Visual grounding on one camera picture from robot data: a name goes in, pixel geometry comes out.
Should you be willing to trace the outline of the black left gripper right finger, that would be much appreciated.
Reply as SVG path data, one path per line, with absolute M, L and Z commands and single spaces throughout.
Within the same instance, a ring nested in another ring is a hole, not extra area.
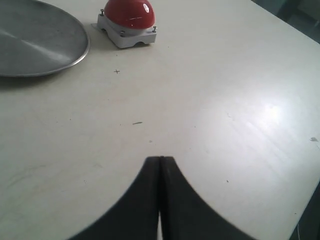
M 253 239 L 196 193 L 173 157 L 161 156 L 159 163 L 159 212 L 164 240 Z

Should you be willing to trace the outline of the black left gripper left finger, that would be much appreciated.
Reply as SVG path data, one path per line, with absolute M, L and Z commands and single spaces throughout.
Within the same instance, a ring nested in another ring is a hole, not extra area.
M 133 183 L 98 220 L 72 240 L 156 240 L 160 157 L 145 159 Z

